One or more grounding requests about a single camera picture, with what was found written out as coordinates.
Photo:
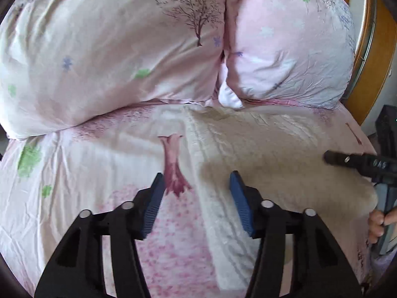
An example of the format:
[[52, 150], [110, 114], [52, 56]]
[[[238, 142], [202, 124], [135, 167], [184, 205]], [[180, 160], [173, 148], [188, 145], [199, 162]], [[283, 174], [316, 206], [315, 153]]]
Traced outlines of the person's right hand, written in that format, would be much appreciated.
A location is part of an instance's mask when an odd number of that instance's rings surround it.
[[395, 224], [397, 221], [397, 211], [394, 207], [387, 215], [375, 209], [369, 214], [369, 242], [377, 243], [378, 239], [384, 234], [385, 226]]

